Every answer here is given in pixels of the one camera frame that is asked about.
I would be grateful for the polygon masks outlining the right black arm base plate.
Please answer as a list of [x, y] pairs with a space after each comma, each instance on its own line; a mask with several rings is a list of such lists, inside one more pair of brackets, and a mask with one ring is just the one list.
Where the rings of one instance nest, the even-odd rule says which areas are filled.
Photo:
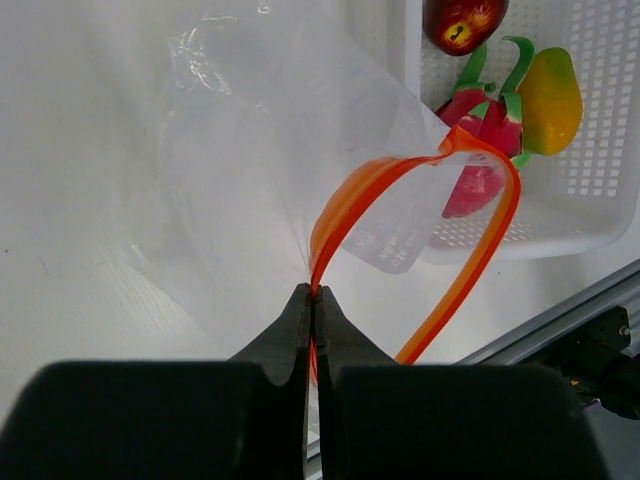
[[616, 306], [546, 347], [542, 364], [561, 374], [587, 404], [639, 419], [639, 356], [631, 346], [627, 310]]

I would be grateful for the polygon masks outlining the dark red apple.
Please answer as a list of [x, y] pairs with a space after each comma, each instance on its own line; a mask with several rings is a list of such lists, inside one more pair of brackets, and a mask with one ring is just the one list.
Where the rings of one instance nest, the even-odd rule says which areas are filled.
[[497, 30], [508, 8], [508, 0], [427, 0], [423, 33], [445, 54], [464, 56]]

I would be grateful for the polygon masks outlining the yellow green mango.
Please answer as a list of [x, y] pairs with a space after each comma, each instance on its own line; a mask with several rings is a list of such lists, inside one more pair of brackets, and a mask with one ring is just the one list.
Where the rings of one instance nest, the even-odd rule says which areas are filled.
[[526, 150], [555, 155], [575, 138], [583, 101], [570, 54], [561, 47], [538, 52], [518, 90]]

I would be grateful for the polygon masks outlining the clear zip bag orange zipper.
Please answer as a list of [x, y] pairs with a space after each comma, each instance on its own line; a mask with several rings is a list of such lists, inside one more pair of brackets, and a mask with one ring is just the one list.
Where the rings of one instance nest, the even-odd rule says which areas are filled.
[[[320, 1], [86, 1], [142, 103], [142, 166], [124, 170], [138, 267], [220, 329], [298, 282], [328, 284], [390, 322], [419, 359], [504, 238], [521, 196], [511, 161], [473, 124], [443, 123], [364, 53]], [[407, 273], [467, 178], [485, 225], [425, 320]]]

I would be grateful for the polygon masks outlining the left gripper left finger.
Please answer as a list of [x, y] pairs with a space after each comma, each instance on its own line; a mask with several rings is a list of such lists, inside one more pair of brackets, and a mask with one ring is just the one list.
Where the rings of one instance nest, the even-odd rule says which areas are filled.
[[312, 296], [225, 361], [60, 361], [1, 431], [5, 479], [301, 479]]

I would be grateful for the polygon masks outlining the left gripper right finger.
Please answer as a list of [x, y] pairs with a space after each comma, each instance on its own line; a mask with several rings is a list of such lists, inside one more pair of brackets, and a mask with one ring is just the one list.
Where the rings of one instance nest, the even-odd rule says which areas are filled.
[[313, 305], [327, 479], [606, 479], [577, 396], [529, 366], [402, 365], [342, 312]]

